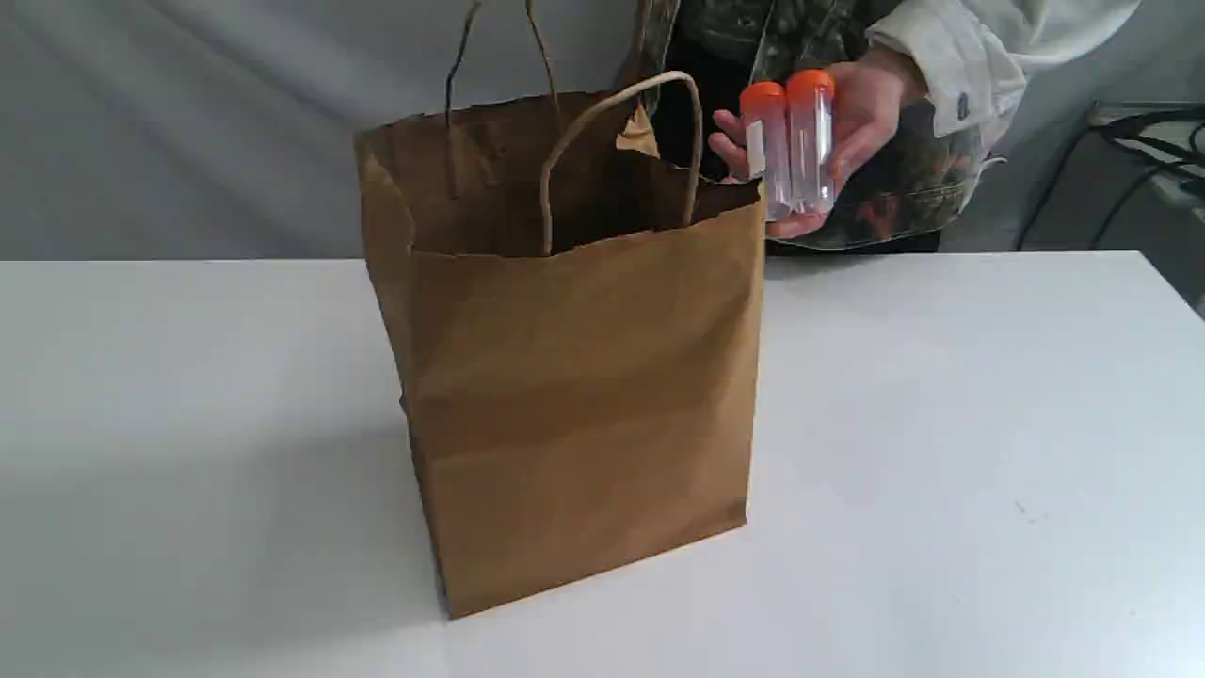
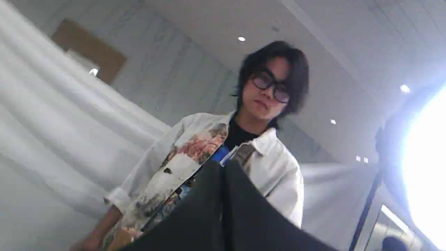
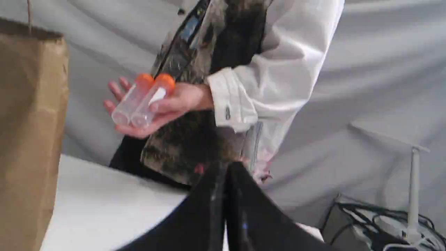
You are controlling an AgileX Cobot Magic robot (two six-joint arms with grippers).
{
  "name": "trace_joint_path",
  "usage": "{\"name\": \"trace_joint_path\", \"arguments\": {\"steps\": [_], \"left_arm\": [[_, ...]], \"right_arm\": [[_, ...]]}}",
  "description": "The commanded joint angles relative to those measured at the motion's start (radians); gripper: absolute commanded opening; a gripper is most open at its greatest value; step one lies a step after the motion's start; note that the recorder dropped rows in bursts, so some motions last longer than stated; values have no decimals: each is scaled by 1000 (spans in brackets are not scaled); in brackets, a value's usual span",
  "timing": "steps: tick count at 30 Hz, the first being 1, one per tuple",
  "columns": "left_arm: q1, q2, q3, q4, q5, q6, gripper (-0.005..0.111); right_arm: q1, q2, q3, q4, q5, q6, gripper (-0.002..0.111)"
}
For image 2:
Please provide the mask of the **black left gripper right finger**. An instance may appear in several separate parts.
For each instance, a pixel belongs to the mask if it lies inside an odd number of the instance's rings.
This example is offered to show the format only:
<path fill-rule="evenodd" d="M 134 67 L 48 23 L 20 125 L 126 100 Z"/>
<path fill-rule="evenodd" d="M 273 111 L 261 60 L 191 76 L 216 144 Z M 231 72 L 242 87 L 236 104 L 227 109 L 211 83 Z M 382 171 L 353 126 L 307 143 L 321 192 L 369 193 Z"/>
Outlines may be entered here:
<path fill-rule="evenodd" d="M 232 160 L 223 168 L 223 235 L 226 251 L 333 250 L 282 216 Z"/>

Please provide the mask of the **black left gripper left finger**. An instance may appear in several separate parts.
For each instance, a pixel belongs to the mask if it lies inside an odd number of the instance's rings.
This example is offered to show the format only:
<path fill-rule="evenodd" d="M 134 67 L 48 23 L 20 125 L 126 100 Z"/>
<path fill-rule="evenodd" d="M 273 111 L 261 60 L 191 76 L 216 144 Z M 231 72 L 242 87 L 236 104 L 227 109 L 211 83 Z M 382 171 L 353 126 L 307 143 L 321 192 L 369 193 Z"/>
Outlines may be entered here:
<path fill-rule="evenodd" d="M 206 162 L 172 213 L 123 251 L 223 251 L 221 166 Z"/>

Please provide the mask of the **person's bare right forearm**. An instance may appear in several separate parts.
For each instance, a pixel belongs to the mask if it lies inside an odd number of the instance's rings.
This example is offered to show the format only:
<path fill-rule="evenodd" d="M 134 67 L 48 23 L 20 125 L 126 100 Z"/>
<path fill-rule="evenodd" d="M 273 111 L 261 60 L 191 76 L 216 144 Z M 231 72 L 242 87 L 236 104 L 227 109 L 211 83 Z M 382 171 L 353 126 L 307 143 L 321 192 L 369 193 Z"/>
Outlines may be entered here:
<path fill-rule="evenodd" d="M 98 251 L 107 233 L 121 219 L 122 213 L 116 206 L 111 206 L 94 229 L 79 242 L 70 247 L 70 251 Z"/>

